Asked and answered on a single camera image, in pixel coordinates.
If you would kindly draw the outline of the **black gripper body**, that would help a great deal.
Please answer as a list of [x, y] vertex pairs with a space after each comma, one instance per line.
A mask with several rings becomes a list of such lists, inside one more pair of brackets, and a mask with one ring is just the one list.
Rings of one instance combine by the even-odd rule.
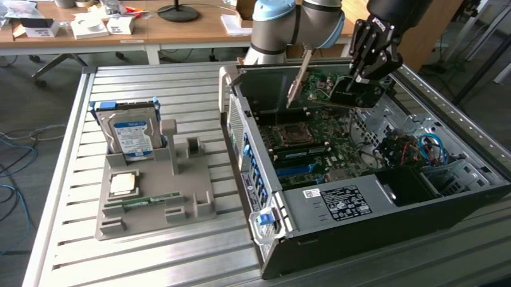
[[375, 33], [375, 51], [384, 50], [391, 44], [399, 45], [405, 31], [419, 24], [431, 5], [428, 0], [369, 0], [367, 19]]

